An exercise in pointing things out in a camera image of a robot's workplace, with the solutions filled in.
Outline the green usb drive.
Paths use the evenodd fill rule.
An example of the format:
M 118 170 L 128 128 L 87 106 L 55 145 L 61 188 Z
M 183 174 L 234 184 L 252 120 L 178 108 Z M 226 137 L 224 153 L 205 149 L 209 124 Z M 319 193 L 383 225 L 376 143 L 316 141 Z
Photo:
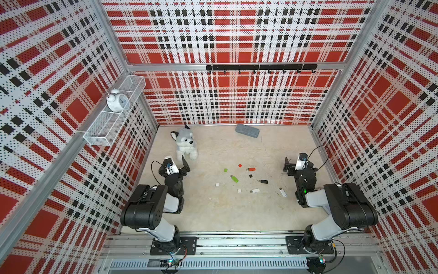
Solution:
M 239 180 L 234 175 L 231 175 L 230 177 L 235 183 L 239 182 Z

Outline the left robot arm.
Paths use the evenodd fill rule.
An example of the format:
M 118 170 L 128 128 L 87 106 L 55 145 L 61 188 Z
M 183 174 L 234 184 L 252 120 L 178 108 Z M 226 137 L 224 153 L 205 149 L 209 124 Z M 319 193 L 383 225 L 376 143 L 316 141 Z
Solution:
M 183 179 L 188 172 L 190 167 L 185 159 L 182 167 L 178 167 L 171 157 L 165 158 L 159 168 L 164 184 L 138 185 L 122 211 L 122 226 L 153 237 L 150 250 L 153 256 L 190 253 L 191 239 L 181 238 L 178 227 L 164 218 L 166 213 L 180 214 L 183 210 Z

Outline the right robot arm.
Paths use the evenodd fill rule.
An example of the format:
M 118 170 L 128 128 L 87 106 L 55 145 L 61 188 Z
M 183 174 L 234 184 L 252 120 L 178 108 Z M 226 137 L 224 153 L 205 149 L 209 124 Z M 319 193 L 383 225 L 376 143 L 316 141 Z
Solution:
M 295 197 L 303 208 L 329 208 L 328 216 L 317 224 L 306 227 L 301 241 L 292 246 L 304 252 L 331 253 L 327 246 L 331 240 L 349 230 L 368 229 L 378 223 L 375 208 L 354 183 L 326 184 L 316 189 L 317 171 L 308 155 L 300 153 L 295 163 L 285 159 L 283 171 L 293 177 Z

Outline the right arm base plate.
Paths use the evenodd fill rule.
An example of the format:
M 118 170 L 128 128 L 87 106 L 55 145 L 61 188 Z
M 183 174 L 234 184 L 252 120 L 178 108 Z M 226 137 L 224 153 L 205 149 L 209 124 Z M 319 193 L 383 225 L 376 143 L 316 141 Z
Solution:
M 304 240 L 303 235 L 287 236 L 286 247 L 290 255 L 332 255 L 335 253 L 331 241 Z

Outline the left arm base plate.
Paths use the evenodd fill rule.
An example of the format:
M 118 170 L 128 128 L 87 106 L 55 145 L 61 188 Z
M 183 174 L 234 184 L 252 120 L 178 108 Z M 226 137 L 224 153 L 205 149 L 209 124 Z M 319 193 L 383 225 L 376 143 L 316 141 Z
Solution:
M 183 236 L 177 237 L 170 242 L 160 242 L 153 240 L 149 254 L 152 256 L 160 255 L 195 255 L 198 237 Z

